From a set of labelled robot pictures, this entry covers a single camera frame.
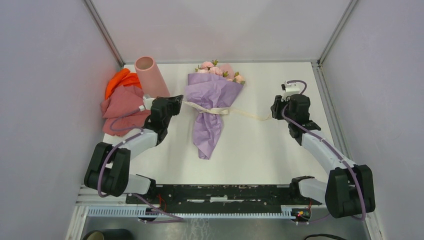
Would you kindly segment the purple paper flower bouquet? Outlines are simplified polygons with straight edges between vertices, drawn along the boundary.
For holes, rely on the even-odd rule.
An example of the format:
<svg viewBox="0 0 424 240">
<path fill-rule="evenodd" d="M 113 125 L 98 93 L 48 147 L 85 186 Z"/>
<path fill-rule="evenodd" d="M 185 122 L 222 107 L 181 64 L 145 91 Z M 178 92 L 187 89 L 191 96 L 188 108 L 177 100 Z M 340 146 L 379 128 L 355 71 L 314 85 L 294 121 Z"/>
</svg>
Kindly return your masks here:
<svg viewBox="0 0 424 240">
<path fill-rule="evenodd" d="M 197 112 L 193 125 L 192 140 L 198 157 L 209 160 L 221 137 L 223 115 L 243 89 L 245 80 L 229 64 L 219 64 L 217 59 L 198 65 L 187 75 L 184 89 L 186 103 Z"/>
</svg>

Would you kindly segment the cream printed ribbon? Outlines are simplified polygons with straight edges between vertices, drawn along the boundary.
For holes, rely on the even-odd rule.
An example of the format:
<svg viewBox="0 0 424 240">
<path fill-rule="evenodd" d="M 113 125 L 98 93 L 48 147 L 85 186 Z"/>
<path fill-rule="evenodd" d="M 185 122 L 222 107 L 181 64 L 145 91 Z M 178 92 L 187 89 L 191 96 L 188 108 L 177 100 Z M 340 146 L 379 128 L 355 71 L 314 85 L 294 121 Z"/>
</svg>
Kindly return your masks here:
<svg viewBox="0 0 424 240">
<path fill-rule="evenodd" d="M 220 115 L 220 116 L 235 113 L 235 114 L 247 117 L 247 118 L 251 118 L 251 119 L 261 121 L 261 122 L 272 119 L 272 114 L 269 114 L 266 117 L 261 117 L 261 116 L 258 116 L 258 115 L 255 115 L 255 114 L 252 114 L 252 113 L 249 113 L 249 112 L 246 112 L 246 111 L 239 110 L 239 109 L 234 108 L 234 107 L 215 107 L 215 108 L 207 109 L 207 108 L 202 107 L 202 106 L 200 106 L 200 105 L 198 105 L 194 102 L 189 102 L 189 101 L 184 101 L 184 100 L 182 102 L 184 104 L 198 110 L 199 113 L 208 113 L 208 114 Z"/>
</svg>

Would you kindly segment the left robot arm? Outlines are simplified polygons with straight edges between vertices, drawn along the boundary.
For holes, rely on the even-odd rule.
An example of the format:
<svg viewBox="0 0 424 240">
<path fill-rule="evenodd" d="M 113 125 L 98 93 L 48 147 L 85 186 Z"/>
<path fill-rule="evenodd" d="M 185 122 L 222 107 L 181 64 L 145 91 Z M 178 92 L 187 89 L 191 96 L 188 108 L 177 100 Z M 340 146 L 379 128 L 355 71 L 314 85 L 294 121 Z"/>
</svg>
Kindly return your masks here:
<svg viewBox="0 0 424 240">
<path fill-rule="evenodd" d="M 130 174 L 130 162 L 134 157 L 163 142 L 172 117 L 181 111 L 183 99 L 182 94 L 156 98 L 144 96 L 142 105 L 124 114 L 124 117 L 129 117 L 150 111 L 144 125 L 135 126 L 136 134 L 116 144 L 98 143 L 85 173 L 84 185 L 96 190 L 101 198 L 138 193 L 137 196 L 145 204 L 153 203 L 157 198 L 157 190 L 150 186 L 152 180 L 142 175 Z"/>
</svg>

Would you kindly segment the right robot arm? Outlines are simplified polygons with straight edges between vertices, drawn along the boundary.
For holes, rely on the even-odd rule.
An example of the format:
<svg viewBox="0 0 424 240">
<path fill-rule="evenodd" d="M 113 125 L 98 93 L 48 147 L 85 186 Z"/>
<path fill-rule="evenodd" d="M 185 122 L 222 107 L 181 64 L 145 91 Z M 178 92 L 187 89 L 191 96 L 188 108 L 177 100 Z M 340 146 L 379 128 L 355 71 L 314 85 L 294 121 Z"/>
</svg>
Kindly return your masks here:
<svg viewBox="0 0 424 240">
<path fill-rule="evenodd" d="M 287 122 L 290 136 L 328 175 L 326 181 L 313 176 L 293 178 L 289 199 L 302 204 L 309 198 L 325 204 L 336 219 L 352 217 L 364 221 L 376 208 L 373 172 L 366 164 L 350 160 L 329 142 L 321 127 L 310 119 L 310 105 L 310 98 L 303 94 L 277 95 L 270 108 L 272 118 Z"/>
</svg>

